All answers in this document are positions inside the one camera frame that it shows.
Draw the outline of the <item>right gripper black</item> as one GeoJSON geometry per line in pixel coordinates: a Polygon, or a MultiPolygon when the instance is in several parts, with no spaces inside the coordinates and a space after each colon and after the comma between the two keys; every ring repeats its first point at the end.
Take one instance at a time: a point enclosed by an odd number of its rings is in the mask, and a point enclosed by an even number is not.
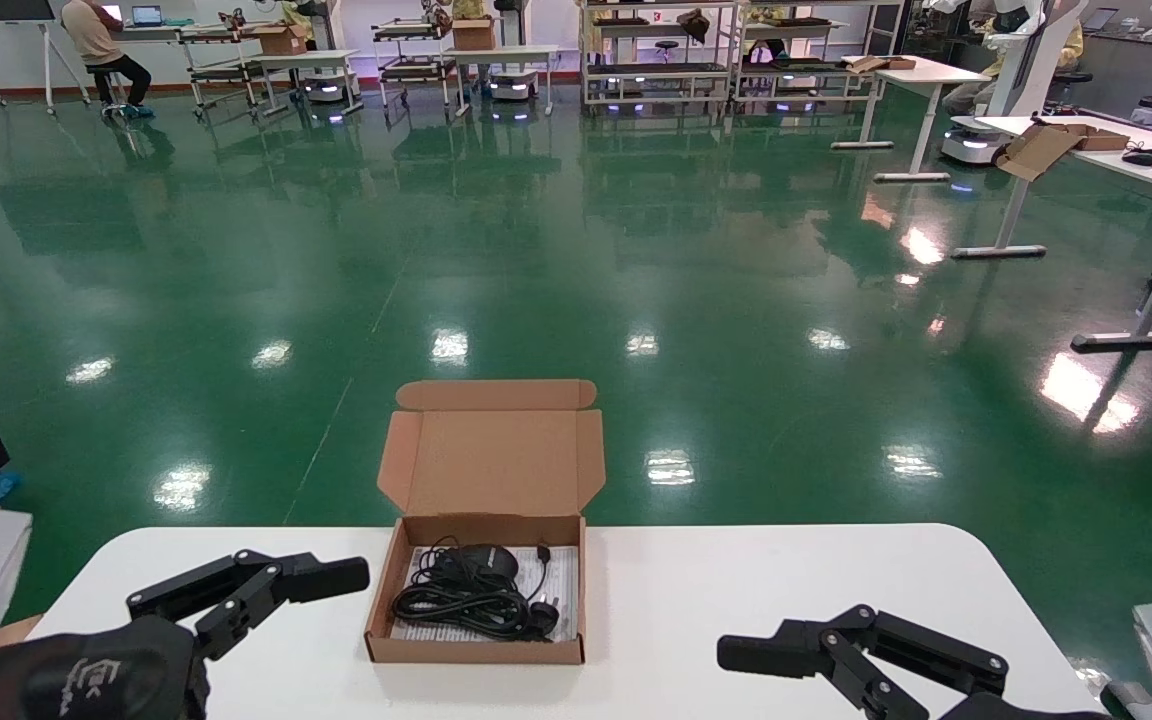
{"type": "Polygon", "coordinates": [[[890,612],[858,605],[828,621],[786,619],[767,638],[722,635],[717,662],[723,670],[782,679],[820,676],[867,719],[929,719],[874,660],[969,694],[941,720],[1111,720],[1096,711],[1046,712],[1001,698],[1009,665],[996,653],[890,612]]]}

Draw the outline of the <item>left gripper black cover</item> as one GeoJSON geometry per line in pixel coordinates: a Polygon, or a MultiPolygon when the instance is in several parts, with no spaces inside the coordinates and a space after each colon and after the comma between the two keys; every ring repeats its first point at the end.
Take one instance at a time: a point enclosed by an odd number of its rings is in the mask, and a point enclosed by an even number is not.
{"type": "Polygon", "coordinates": [[[220,660],[287,602],[369,584],[362,558],[242,550],[212,560],[129,594],[131,623],[1,646],[0,719],[204,719],[210,684],[200,655],[220,660]],[[196,614],[196,637],[169,623],[196,614]]]}

